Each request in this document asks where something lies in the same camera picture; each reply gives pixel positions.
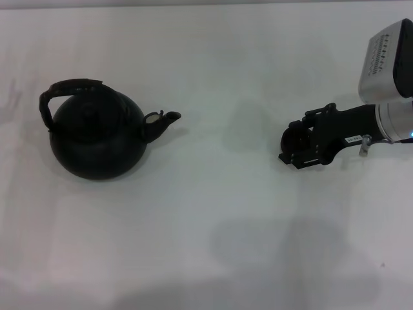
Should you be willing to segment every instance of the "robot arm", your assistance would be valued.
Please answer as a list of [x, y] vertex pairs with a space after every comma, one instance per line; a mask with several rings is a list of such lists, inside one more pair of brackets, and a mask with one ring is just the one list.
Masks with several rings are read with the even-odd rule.
[[346, 147], [367, 155], [378, 142], [413, 142], [413, 22], [399, 21], [370, 39], [359, 82], [366, 105], [308, 111], [281, 138], [279, 158], [297, 169], [331, 163]]

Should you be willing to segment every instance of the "kettle body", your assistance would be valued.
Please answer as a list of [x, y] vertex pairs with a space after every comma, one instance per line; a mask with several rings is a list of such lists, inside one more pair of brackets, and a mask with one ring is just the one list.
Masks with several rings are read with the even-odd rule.
[[[48, 102], [57, 96], [71, 97], [52, 117]], [[130, 170], [147, 144], [181, 117], [163, 111], [145, 116], [124, 94], [89, 79], [53, 84], [41, 95], [40, 111], [59, 163], [90, 180], [115, 178]]]

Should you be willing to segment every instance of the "kettle spout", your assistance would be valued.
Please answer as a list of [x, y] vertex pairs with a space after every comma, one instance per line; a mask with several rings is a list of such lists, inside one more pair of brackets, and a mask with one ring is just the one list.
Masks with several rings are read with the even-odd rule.
[[164, 133], [170, 124], [180, 118], [181, 114], [178, 112], [168, 112], [163, 115], [162, 110], [160, 113], [153, 112], [146, 115], [143, 119], [143, 140], [146, 143], [153, 142]]

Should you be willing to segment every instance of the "kettle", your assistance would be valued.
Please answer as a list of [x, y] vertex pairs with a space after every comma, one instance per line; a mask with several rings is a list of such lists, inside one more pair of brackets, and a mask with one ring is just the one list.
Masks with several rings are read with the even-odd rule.
[[[63, 96], [71, 97], [52, 117], [49, 101]], [[131, 99], [93, 79], [53, 84], [41, 94], [39, 110], [59, 163], [90, 180], [115, 178], [131, 169], [146, 145], [181, 118], [162, 110], [144, 116]]]

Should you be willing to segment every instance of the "kettle handle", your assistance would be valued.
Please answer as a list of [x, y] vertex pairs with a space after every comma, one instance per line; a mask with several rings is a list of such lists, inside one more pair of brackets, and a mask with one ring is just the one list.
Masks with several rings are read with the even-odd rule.
[[102, 91], [112, 96], [113, 99], [120, 104], [121, 108], [127, 111], [125, 103], [117, 95], [116, 91], [104, 85], [102, 81], [97, 81], [94, 79], [68, 79], [54, 83], [46, 92], [40, 95], [39, 110], [41, 118], [43, 119], [46, 127], [49, 128], [49, 130], [53, 130], [53, 117], [48, 107], [48, 104], [52, 98]]

